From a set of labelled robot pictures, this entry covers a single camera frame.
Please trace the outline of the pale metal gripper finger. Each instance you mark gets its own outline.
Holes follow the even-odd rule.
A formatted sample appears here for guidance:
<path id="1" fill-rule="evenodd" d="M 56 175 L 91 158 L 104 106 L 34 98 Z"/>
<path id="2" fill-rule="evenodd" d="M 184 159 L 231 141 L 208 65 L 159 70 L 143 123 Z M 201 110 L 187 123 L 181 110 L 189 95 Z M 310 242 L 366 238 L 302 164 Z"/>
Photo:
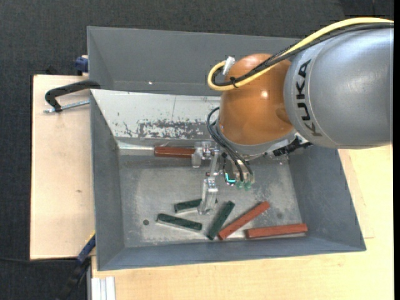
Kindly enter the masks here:
<path id="1" fill-rule="evenodd" d="M 219 146 L 212 141 L 194 143 L 194 152 L 191 154 L 191 165 L 199 168 L 203 161 L 210 161 L 210 166 L 218 160 Z"/>
<path id="2" fill-rule="evenodd" d="M 214 178 L 207 178 L 202 185 L 202 198 L 197 207 L 198 213 L 205 215 L 215 208 L 218 188 Z"/>

